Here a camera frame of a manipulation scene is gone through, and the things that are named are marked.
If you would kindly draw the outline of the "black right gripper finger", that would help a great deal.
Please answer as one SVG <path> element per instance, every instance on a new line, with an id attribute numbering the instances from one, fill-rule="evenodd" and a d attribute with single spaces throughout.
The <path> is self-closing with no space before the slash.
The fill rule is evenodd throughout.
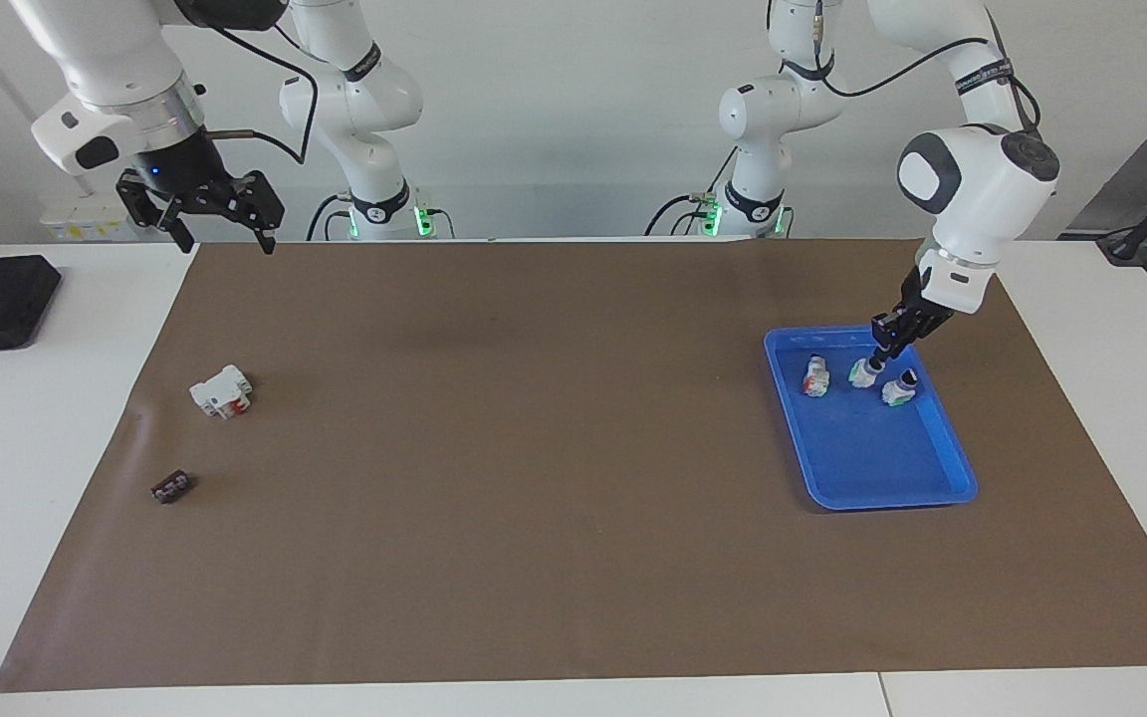
<path id="1" fill-rule="evenodd" d="M 182 198 L 178 195 L 169 195 L 165 205 L 159 206 L 153 198 L 142 198 L 140 210 L 142 215 L 141 224 L 154 228 L 156 232 L 165 233 L 182 254 L 192 254 L 195 246 L 195 237 L 186 226 L 184 219 L 179 218 L 185 208 Z"/>
<path id="2" fill-rule="evenodd" d="M 275 233 L 282 224 L 282 203 L 279 198 L 243 201 L 243 226 L 252 232 L 263 254 L 274 254 Z"/>

